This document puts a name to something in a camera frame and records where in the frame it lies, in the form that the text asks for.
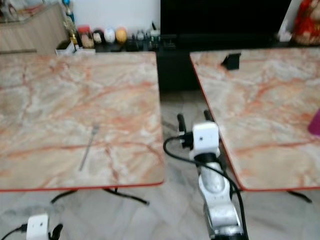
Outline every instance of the tiled floor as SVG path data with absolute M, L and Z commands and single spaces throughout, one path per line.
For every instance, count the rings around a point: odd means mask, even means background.
M 161 106 L 164 138 L 176 134 L 177 113 L 184 113 L 191 128 L 203 121 L 207 108 L 200 92 L 162 95 Z M 187 154 L 178 143 L 170 148 Z M 2 193 L 0 237 L 30 215 L 47 212 L 51 229 L 64 224 L 61 240 L 208 240 L 197 180 L 193 165 L 167 158 L 162 186 L 122 190 L 149 200 L 148 207 L 102 190 L 79 191 L 54 206 L 49 202 L 57 192 Z M 250 240 L 320 239 L 320 191 L 303 193 L 313 204 L 286 192 L 242 193 Z M 15 233 L 7 240 L 25 240 L 25 235 Z

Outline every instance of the marble table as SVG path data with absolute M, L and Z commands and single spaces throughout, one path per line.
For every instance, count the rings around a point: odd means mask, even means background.
M 239 70 L 220 65 L 239 52 Z M 307 130 L 320 108 L 320 49 L 190 57 L 241 188 L 320 188 L 320 137 Z
M 154 53 L 0 57 L 0 191 L 158 185 L 162 142 Z

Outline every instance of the black television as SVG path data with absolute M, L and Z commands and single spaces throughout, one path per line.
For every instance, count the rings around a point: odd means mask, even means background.
M 161 0 L 161 38 L 246 41 L 280 29 L 291 0 Z

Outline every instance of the jar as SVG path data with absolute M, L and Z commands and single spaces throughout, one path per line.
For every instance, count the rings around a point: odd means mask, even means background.
M 78 27 L 78 33 L 84 49 L 94 49 L 95 43 L 88 25 Z

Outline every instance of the orange ball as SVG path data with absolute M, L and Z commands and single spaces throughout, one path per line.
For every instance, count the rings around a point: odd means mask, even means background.
M 120 44 L 124 44 L 127 41 L 127 31 L 124 27 L 119 27 L 115 31 L 115 39 Z

